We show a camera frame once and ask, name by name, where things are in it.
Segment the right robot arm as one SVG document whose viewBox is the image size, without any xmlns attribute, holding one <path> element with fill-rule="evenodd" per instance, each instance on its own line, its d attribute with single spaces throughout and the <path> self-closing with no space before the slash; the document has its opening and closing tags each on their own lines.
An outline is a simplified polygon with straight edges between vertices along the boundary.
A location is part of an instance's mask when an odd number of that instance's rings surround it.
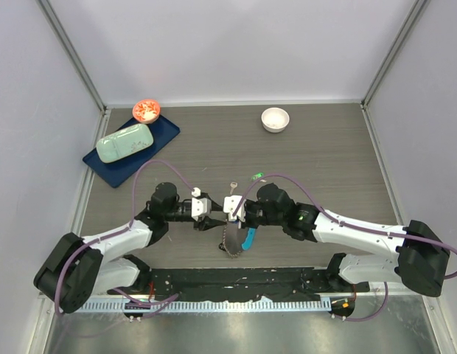
<svg viewBox="0 0 457 354">
<path fill-rule="evenodd" d="M 259 188 L 254 201 L 240 195 L 230 201 L 228 218 L 242 227 L 280 226 L 296 240 L 365 251 L 365 257 L 337 254 L 331 259 L 325 280 L 334 291 L 360 282 L 400 282 L 424 296 L 442 293 L 450 251 L 426 223 L 412 220 L 407 226 L 392 226 L 345 218 L 295 202 L 274 183 Z"/>
</svg>

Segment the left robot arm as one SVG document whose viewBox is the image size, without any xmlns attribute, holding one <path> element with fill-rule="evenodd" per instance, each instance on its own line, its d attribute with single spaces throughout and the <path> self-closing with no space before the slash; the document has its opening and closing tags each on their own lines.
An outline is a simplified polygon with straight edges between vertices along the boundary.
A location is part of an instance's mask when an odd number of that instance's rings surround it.
<svg viewBox="0 0 457 354">
<path fill-rule="evenodd" d="M 222 226 L 212 212 L 223 207 L 200 189 L 189 199 L 180 200 L 177 188 L 160 183 L 145 208 L 124 226 L 101 234 L 80 237 L 70 232 L 58 241 L 38 270 L 33 285 L 64 313 L 73 313 L 90 296 L 113 288 L 126 288 L 133 294 L 148 289 L 149 267 L 131 255 L 158 242 L 171 222 L 192 223 L 206 231 Z"/>
</svg>

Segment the green tagged key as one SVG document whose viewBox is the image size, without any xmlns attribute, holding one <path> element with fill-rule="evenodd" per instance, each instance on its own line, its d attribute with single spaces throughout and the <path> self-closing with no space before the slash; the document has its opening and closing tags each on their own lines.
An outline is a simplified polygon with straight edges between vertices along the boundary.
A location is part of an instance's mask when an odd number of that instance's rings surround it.
<svg viewBox="0 0 457 354">
<path fill-rule="evenodd" d="M 259 180 L 262 183 L 266 182 L 266 180 L 264 179 L 264 173 L 257 173 L 257 174 L 252 175 L 251 180 L 252 181 Z"/>
</svg>

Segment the large keyring with blue handle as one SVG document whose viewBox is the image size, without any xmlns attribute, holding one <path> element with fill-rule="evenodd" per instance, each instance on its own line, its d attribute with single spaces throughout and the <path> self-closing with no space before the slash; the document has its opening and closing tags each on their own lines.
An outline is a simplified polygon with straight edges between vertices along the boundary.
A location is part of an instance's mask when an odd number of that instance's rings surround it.
<svg viewBox="0 0 457 354">
<path fill-rule="evenodd" d="M 230 258 L 239 257 L 244 251 L 251 248 L 255 234 L 255 228 L 244 229 L 239 222 L 227 222 L 223 228 L 219 250 L 227 253 Z"/>
</svg>

